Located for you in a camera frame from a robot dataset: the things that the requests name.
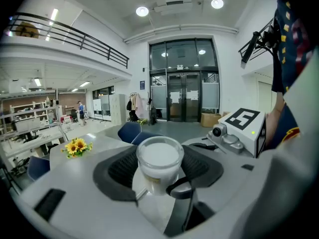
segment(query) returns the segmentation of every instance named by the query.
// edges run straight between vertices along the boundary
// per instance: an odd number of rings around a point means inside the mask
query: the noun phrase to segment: white plastic cup
[[[155,136],[144,140],[136,155],[146,189],[153,195],[165,195],[166,188],[177,179],[183,147],[172,138]]]

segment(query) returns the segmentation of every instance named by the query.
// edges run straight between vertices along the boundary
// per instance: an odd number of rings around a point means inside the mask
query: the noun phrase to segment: person
[[[283,95],[305,68],[315,48],[313,34],[307,13],[309,8],[300,8],[297,0],[277,0],[274,23],[280,28],[279,45],[273,49],[274,76],[272,91],[277,92],[276,104],[266,117],[266,148],[276,148],[285,140],[299,135],[298,125]]]
[[[82,120],[83,122],[83,125],[86,125],[86,122],[85,122],[85,119],[84,119],[84,106],[83,104],[81,103],[81,101],[78,101],[78,105],[79,105],[79,114],[80,114],[80,119]]]

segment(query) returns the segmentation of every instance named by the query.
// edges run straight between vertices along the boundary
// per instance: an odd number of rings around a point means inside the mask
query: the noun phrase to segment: flower bouquet
[[[69,144],[65,145],[65,149],[61,149],[61,152],[66,152],[68,154],[67,158],[81,157],[85,152],[91,151],[92,147],[93,143],[87,145],[84,139],[74,138]]]

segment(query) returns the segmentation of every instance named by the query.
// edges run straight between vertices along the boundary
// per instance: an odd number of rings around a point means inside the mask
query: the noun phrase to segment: glass door
[[[200,114],[199,73],[168,74],[168,120],[198,122]]]

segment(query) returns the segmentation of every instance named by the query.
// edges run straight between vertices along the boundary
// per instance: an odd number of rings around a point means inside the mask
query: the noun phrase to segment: blue chair
[[[35,181],[43,174],[50,171],[50,161],[44,158],[32,156],[29,161],[27,174],[31,180]]]
[[[122,141],[131,143],[140,132],[142,132],[140,123],[129,121],[118,131],[118,136]]]
[[[138,136],[136,136],[136,138],[132,141],[132,144],[134,145],[140,145],[140,143],[142,141],[144,141],[147,138],[151,138],[154,136],[163,136],[162,134],[158,134],[158,133],[150,133],[150,132],[140,132]]]

